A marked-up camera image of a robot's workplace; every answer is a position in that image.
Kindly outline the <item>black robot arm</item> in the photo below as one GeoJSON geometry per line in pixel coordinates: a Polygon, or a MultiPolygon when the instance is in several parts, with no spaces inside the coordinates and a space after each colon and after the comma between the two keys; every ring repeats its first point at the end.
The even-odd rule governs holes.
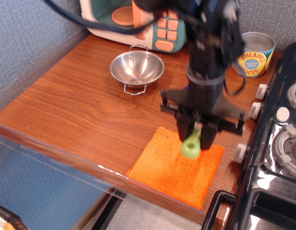
{"type": "Polygon", "coordinates": [[[188,87],[163,89],[163,111],[173,113],[179,138],[185,141],[195,123],[201,128],[201,148],[207,150],[221,130],[242,134],[247,114],[224,96],[226,69],[242,54],[236,0],[137,0],[135,4],[155,16],[172,10],[184,22],[189,46],[188,87]]]}

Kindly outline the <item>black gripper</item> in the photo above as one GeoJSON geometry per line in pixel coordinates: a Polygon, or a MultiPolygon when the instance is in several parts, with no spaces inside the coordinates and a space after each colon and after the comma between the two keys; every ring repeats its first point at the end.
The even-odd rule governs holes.
{"type": "Polygon", "coordinates": [[[189,80],[187,90],[160,91],[161,108],[175,115],[179,139],[185,141],[192,134],[196,122],[203,124],[202,150],[211,147],[218,131],[242,135],[248,115],[224,97],[225,74],[205,79],[202,74],[187,71],[186,76],[189,80]]]}

